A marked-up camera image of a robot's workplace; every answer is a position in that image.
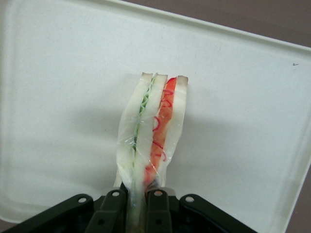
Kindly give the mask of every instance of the plastic tray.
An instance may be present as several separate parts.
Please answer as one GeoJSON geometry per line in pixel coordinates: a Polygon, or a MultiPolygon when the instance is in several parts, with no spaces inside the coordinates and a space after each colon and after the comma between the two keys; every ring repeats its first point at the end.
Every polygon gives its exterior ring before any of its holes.
{"type": "Polygon", "coordinates": [[[311,49],[104,0],[0,1],[1,218],[113,185],[141,72],[189,77],[167,187],[284,232],[310,165],[311,49]]]}

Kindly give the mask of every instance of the screw hole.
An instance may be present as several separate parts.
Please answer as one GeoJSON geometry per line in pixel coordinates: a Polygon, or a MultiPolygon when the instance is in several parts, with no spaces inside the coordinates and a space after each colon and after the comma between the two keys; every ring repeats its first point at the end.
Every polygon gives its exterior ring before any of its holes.
{"type": "Polygon", "coordinates": [[[155,191],[155,196],[160,197],[162,196],[162,192],[160,190],[155,191]]]}
{"type": "Polygon", "coordinates": [[[186,202],[194,202],[194,198],[190,197],[190,196],[186,197],[185,200],[186,200],[186,202]]]}
{"type": "Polygon", "coordinates": [[[86,202],[86,198],[80,198],[80,199],[78,199],[78,202],[79,202],[79,203],[86,202]]]}
{"type": "Polygon", "coordinates": [[[97,223],[98,223],[98,225],[104,225],[105,220],[103,220],[103,219],[99,219],[97,223]]]}
{"type": "Polygon", "coordinates": [[[113,192],[113,193],[112,193],[112,196],[114,196],[114,197],[117,197],[118,195],[120,195],[119,192],[113,192]]]}

